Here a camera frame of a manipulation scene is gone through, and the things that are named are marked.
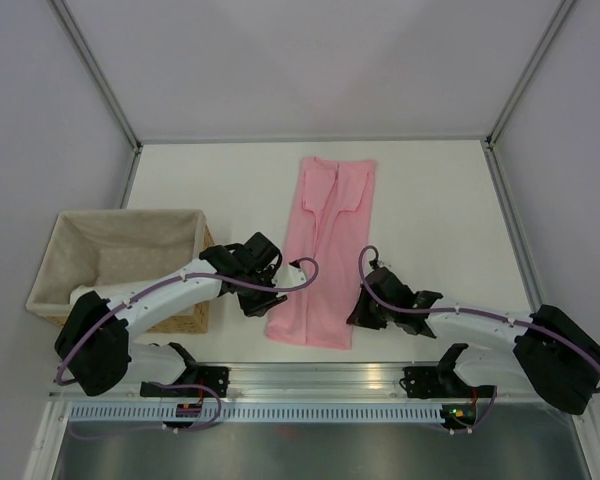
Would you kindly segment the pink t shirt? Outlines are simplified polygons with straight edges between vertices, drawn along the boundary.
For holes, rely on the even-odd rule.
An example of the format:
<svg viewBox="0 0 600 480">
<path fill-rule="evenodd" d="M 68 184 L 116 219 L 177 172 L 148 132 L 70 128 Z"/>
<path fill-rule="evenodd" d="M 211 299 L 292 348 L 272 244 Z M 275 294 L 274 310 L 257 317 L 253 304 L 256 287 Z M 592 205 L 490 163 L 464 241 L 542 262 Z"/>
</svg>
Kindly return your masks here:
<svg viewBox="0 0 600 480">
<path fill-rule="evenodd" d="M 360 286 L 358 259 L 368 244 L 377 162 L 302 160 L 283 255 L 314 259 L 315 281 L 269 313 L 265 334 L 292 345 L 348 350 L 347 323 Z"/>
</svg>

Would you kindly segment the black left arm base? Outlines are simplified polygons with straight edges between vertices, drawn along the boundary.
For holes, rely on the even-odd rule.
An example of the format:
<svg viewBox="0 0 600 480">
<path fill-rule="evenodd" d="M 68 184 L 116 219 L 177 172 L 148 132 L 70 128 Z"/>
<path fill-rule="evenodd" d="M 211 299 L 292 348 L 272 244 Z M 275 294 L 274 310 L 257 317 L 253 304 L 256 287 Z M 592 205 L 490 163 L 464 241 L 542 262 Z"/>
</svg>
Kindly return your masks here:
<svg viewBox="0 0 600 480">
<path fill-rule="evenodd" d="M 224 366 L 194 365 L 172 383 L 143 382 L 140 396 L 144 398 L 193 397 L 212 398 L 213 394 L 225 398 L 230 369 Z"/>
</svg>

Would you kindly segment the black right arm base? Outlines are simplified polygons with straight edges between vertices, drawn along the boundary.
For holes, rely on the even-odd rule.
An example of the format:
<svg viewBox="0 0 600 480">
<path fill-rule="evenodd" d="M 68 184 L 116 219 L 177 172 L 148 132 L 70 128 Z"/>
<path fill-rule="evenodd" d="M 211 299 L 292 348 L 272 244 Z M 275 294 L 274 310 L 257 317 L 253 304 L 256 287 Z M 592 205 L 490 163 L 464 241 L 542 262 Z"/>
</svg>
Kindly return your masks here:
<svg viewBox="0 0 600 480">
<path fill-rule="evenodd" d="M 468 399 L 490 398 L 495 387 L 469 386 L 450 369 L 437 366 L 408 366 L 403 368 L 399 384 L 412 399 Z"/>
</svg>

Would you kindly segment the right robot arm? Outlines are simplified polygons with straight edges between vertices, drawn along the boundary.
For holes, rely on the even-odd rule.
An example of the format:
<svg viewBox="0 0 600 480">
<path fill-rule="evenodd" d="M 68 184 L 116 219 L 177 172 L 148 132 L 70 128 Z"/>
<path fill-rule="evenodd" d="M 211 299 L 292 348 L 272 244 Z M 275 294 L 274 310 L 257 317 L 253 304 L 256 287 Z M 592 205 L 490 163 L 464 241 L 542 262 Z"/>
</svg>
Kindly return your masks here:
<svg viewBox="0 0 600 480">
<path fill-rule="evenodd" d="M 535 393 L 580 415 L 600 392 L 600 345 L 561 309 L 542 305 L 514 315 L 461 306 L 439 292 L 412 291 L 386 267 L 363 280 L 348 324 L 389 324 L 449 346 L 433 366 L 407 367 L 410 398 L 488 398 L 499 390 Z"/>
</svg>

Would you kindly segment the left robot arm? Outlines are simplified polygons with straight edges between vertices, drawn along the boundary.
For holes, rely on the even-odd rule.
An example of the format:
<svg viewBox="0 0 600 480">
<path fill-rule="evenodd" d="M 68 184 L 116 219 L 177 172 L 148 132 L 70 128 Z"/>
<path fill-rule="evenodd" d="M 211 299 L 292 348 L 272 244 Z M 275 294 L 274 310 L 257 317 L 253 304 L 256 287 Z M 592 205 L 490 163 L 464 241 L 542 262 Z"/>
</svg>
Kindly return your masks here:
<svg viewBox="0 0 600 480">
<path fill-rule="evenodd" d="M 78 384 L 98 396 L 126 381 L 164 384 L 186 396 L 198 384 L 195 362 L 178 345 L 136 343 L 136 338 L 169 317 L 225 294 L 236 295 L 242 313 L 261 317 L 286 297 L 274 289 L 282 265 L 280 250 L 257 232 L 243 244 L 203 250 L 178 271 L 126 294 L 81 295 L 54 348 L 61 359 L 56 382 Z"/>
</svg>

